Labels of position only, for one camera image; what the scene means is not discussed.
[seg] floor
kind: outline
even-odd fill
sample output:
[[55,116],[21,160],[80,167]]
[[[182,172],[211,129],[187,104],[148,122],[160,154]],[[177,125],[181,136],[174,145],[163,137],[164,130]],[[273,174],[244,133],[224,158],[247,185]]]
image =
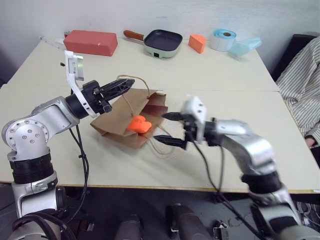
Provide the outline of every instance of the floor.
[[[68,188],[72,195],[73,188]],[[11,186],[0,184],[0,238],[7,239],[11,224],[16,219]],[[143,220],[144,240],[169,240],[165,221],[166,206],[180,203],[192,209],[210,233],[215,220],[228,225],[230,240],[255,240],[255,236],[220,203],[215,204],[209,192],[129,189],[129,188],[89,188],[82,213],[78,217],[94,222],[93,231],[80,231],[78,240],[113,240],[121,221],[131,214]],[[68,200],[70,212],[79,201]],[[252,225],[249,199],[234,200],[231,204]]]

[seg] brown paper bag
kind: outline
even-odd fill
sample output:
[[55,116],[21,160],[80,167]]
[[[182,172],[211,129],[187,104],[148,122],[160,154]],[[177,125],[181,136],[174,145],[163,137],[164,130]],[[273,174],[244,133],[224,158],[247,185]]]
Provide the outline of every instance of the brown paper bag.
[[161,124],[168,107],[165,106],[166,95],[157,92],[158,90],[131,88],[124,94],[125,99],[130,103],[135,115],[142,115],[152,123],[151,129],[138,134],[127,130],[133,120],[132,110],[123,97],[118,98],[112,104],[112,111],[104,113],[91,122],[102,136],[119,142],[127,147],[138,149],[153,135],[156,127]]

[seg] orange block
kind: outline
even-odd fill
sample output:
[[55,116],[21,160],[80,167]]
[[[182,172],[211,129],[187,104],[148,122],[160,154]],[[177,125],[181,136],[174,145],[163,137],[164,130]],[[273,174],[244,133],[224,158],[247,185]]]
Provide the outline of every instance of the orange block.
[[198,34],[192,34],[189,37],[189,46],[196,50],[198,53],[202,54],[205,50],[206,38]]
[[132,122],[126,129],[138,134],[145,134],[151,127],[151,122],[146,121],[146,118],[144,116],[138,115],[133,117]]

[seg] orange heart-shaped object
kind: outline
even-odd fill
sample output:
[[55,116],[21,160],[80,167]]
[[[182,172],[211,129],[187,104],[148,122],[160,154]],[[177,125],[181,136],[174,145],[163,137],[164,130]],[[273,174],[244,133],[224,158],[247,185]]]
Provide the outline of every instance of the orange heart-shaped object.
[[144,116],[138,115],[133,117],[132,122],[126,129],[138,134],[145,134],[150,130],[151,126],[151,122],[146,121]]

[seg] tape roll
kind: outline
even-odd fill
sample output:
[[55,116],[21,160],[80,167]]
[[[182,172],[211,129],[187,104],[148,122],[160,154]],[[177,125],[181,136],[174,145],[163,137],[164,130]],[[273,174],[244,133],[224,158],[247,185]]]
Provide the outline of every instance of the tape roll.
[[227,29],[216,29],[210,40],[210,47],[219,52],[229,51],[236,40],[237,34]]

